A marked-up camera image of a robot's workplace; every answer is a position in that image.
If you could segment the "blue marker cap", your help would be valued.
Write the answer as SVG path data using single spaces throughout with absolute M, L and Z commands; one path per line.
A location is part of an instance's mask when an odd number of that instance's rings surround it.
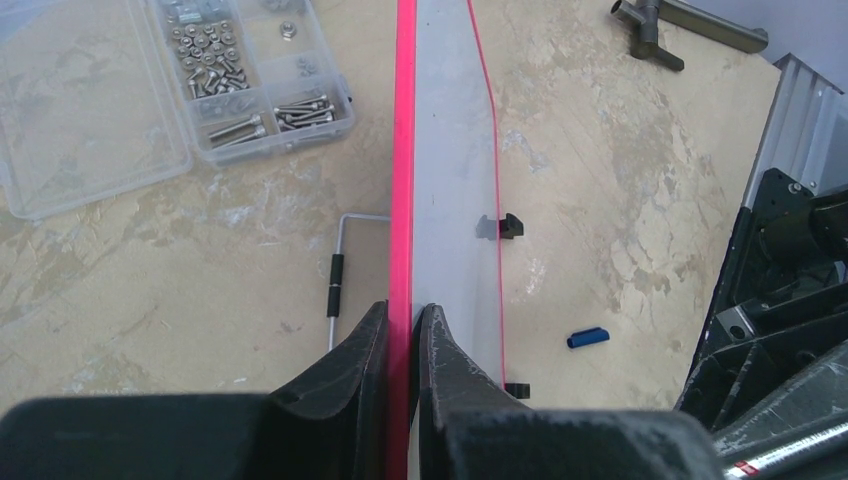
M 567 338 L 566 344 L 570 349 L 577 349 L 609 340 L 610 333 L 606 329 L 593 327 L 574 332 Z

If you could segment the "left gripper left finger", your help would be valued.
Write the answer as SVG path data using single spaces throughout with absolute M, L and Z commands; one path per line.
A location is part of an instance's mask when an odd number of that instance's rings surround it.
M 388 305 L 270 393 L 54 397 L 1 421 L 5 479 L 379 479 Z

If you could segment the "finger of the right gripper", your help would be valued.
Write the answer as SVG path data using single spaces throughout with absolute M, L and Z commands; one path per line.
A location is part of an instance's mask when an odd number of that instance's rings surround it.
M 790 440 L 847 425 L 847 359 L 823 359 L 768 395 L 716 434 L 723 468 L 745 454 L 762 453 Z M 818 460 L 766 479 L 845 479 L 847 444 Z
M 843 311 L 718 349 L 706 340 L 675 408 L 718 431 L 846 339 Z

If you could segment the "red framed whiteboard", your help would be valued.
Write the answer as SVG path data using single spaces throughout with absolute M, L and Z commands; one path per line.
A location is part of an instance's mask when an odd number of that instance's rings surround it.
M 496 113 L 469 1 L 397 5 L 384 475 L 408 475 L 414 320 L 446 312 L 457 344 L 505 380 Z

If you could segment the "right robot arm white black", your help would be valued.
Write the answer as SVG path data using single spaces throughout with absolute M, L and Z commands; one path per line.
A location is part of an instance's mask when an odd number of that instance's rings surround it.
M 847 475 L 847 189 L 765 171 L 734 224 L 676 409 L 741 479 Z

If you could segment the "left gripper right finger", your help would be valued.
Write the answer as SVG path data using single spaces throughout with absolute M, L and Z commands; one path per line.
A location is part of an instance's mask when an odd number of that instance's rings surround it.
M 535 410 L 455 342 L 443 308 L 416 326 L 423 479 L 720 479 L 707 432 L 676 411 Z

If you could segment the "white whiteboard marker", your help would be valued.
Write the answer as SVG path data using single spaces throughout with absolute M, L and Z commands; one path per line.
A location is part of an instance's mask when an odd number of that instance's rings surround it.
M 724 479 L 766 479 L 818 460 L 847 444 L 842 424 L 790 440 L 762 453 L 745 454 L 723 468 Z

